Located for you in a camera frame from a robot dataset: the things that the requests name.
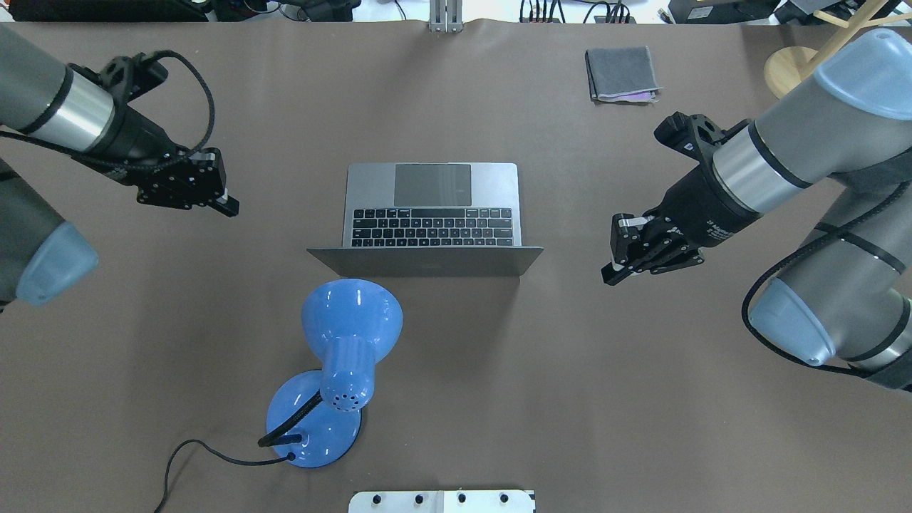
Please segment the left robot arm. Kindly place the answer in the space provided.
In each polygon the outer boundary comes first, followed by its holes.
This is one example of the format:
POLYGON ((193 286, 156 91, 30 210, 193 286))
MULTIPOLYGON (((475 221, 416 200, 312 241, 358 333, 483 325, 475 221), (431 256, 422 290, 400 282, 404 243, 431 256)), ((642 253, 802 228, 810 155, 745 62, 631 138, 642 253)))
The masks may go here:
MULTIPOLYGON (((69 156, 117 184, 137 189, 137 202, 189 210, 209 207, 235 217, 222 155, 207 146, 214 96, 201 73, 172 50, 117 56, 101 71, 64 63, 9 27, 2 29, 2 137, 69 156), (179 61, 201 85, 207 126, 192 147, 173 142, 134 100, 168 78, 164 58, 179 61)), ((1 300, 42 306, 71 288, 100 257, 78 228, 2 163, 1 300)))

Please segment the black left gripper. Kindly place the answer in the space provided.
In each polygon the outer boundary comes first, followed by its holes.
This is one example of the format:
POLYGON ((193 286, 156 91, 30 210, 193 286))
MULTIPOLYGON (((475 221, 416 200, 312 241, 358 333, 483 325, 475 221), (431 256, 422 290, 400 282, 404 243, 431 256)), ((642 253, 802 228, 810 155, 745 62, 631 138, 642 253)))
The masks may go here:
POLYGON ((93 169, 138 189, 137 201, 154 207, 213 207, 237 217, 240 202, 226 192, 226 173, 216 148, 199 152, 173 143, 165 130, 134 108, 117 108, 110 126, 93 146, 93 169))

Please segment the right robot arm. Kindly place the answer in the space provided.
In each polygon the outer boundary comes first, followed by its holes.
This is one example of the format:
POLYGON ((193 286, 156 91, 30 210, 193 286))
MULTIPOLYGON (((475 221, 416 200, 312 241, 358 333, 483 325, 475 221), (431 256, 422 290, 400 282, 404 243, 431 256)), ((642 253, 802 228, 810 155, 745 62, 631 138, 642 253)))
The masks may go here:
POLYGON ((674 113, 662 145, 696 162, 641 215, 611 220, 603 282, 660 275, 704 261, 704 250, 812 185, 841 185, 800 247, 750 286, 748 331, 812 370, 910 393, 910 42, 879 27, 846 43, 756 119, 722 129, 674 113))

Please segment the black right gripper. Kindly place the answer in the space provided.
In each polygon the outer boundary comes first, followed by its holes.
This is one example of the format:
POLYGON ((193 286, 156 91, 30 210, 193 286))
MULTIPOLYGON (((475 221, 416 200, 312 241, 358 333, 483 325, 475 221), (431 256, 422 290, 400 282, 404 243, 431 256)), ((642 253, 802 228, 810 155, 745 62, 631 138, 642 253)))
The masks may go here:
POLYGON ((759 218, 729 194, 713 169, 697 166, 657 207, 640 217, 612 216, 612 260, 601 270, 603 283, 615 286, 631 275, 700 265, 703 248, 719 246, 759 218))

